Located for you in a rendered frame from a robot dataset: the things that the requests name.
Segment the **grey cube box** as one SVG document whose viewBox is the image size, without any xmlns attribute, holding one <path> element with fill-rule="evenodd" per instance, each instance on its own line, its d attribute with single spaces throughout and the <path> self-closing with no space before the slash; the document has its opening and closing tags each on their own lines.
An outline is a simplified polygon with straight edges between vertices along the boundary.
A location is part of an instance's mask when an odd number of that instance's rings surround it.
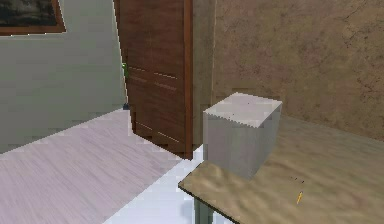
<svg viewBox="0 0 384 224">
<path fill-rule="evenodd" d="M 272 152 L 282 102 L 235 92 L 203 112 L 204 159 L 252 179 Z"/>
</svg>

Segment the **brown wooden room door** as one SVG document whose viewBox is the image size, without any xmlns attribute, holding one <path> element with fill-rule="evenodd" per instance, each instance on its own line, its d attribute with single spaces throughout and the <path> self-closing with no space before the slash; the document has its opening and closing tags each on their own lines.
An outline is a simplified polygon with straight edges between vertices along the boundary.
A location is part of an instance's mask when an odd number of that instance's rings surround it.
<svg viewBox="0 0 384 224">
<path fill-rule="evenodd" d="M 193 158 L 193 0 L 113 0 L 134 134 Z"/>
</svg>

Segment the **tan wooden table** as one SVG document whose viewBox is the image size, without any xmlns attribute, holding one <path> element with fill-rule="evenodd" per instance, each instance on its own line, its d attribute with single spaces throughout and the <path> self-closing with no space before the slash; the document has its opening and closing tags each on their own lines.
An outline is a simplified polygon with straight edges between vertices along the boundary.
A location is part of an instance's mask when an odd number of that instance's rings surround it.
<svg viewBox="0 0 384 224">
<path fill-rule="evenodd" d="M 235 224 L 384 224 L 384 142 L 284 116 L 252 179 L 205 161 L 179 188 Z"/>
</svg>

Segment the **brown framed wall picture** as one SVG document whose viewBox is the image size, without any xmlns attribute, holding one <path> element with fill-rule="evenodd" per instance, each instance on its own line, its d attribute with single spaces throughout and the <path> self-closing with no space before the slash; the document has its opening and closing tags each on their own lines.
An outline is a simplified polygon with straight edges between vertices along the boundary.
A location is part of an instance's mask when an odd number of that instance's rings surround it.
<svg viewBox="0 0 384 224">
<path fill-rule="evenodd" d="M 0 36 L 65 31 L 58 0 L 0 0 Z"/>
</svg>

